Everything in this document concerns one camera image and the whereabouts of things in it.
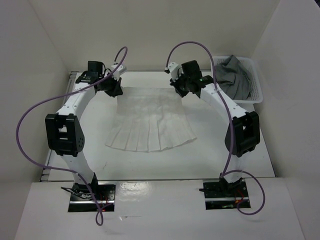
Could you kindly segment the white pleated skirt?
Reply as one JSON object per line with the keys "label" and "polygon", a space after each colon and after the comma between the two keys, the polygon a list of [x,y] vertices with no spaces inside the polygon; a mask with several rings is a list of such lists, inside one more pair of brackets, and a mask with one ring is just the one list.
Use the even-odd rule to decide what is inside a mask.
{"label": "white pleated skirt", "polygon": [[107,135],[107,147],[162,152],[194,141],[181,97],[171,88],[124,87]]}

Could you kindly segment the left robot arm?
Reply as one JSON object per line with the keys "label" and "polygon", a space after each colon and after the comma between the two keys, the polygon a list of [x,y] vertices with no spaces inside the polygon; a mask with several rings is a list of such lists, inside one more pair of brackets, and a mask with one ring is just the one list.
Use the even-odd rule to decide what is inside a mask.
{"label": "left robot arm", "polygon": [[123,94],[121,74],[126,67],[114,63],[106,68],[100,61],[89,61],[87,70],[75,81],[73,95],[54,114],[45,117],[48,146],[66,162],[73,171],[74,193],[82,193],[88,200],[98,197],[100,188],[96,174],[91,170],[83,149],[85,135],[80,119],[89,102],[97,92],[105,92],[110,97]]}

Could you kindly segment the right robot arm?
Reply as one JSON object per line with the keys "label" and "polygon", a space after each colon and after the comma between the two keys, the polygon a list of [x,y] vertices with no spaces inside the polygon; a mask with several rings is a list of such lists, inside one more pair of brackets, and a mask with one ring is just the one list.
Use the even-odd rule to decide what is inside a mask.
{"label": "right robot arm", "polygon": [[170,85],[181,97],[188,93],[213,107],[227,124],[224,144],[228,151],[226,164],[213,192],[231,196],[241,185],[244,161],[261,141],[259,116],[235,103],[219,86],[214,73],[203,75],[196,60],[182,64],[167,63]]}

